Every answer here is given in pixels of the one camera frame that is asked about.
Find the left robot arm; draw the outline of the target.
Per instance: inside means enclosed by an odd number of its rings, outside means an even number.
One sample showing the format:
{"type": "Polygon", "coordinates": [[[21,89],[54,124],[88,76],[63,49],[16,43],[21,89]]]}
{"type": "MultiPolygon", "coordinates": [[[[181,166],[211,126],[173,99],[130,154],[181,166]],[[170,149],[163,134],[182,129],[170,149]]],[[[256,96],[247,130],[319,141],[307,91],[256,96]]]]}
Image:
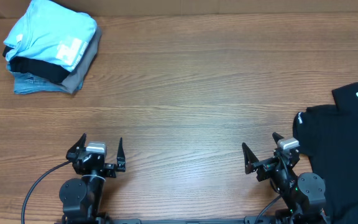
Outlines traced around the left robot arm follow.
{"type": "Polygon", "coordinates": [[[80,178],[66,181],[60,188],[63,204],[62,223],[112,223],[99,207],[107,178],[126,171],[126,157],[119,141],[116,163],[105,162],[107,147],[103,142],[86,143],[86,134],[67,151],[66,159],[80,178]]]}

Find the black polo shirt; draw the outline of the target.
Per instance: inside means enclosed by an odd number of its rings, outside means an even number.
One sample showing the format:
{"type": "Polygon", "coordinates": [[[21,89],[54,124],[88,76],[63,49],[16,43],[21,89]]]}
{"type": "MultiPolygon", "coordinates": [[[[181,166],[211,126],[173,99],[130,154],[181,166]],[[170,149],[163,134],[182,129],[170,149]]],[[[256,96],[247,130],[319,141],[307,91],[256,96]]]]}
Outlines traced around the black polo shirt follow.
{"type": "Polygon", "coordinates": [[[333,223],[358,224],[358,82],[332,95],[334,104],[295,116],[293,137],[325,182],[327,216],[333,223]]]}

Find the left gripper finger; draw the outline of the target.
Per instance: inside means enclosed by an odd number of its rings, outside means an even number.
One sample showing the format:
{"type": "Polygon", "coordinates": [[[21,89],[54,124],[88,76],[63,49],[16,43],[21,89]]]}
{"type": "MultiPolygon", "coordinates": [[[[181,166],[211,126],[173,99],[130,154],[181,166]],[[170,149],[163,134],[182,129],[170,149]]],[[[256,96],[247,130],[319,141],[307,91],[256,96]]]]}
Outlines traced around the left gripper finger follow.
{"type": "Polygon", "coordinates": [[[125,172],[126,171],[126,157],[124,154],[122,138],[120,138],[120,140],[119,140],[119,146],[118,146],[118,150],[117,150],[116,160],[117,160],[116,170],[118,172],[125,172]]]}
{"type": "Polygon", "coordinates": [[[80,137],[80,139],[67,151],[66,159],[70,162],[75,162],[80,152],[85,148],[86,133],[80,137]]]}

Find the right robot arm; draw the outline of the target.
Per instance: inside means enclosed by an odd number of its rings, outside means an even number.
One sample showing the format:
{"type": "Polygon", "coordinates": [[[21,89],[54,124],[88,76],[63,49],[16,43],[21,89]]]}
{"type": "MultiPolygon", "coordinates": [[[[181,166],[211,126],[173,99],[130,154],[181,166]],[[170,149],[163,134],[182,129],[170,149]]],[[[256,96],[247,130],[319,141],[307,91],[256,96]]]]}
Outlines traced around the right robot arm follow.
{"type": "Polygon", "coordinates": [[[255,217],[245,217],[245,223],[330,223],[324,214],[326,204],[324,180],[312,172],[300,175],[293,168],[300,160],[300,143],[294,137],[272,133],[277,144],[273,156],[259,160],[246,143],[242,143],[245,173],[257,174],[259,182],[268,180],[278,194],[255,217]]]}

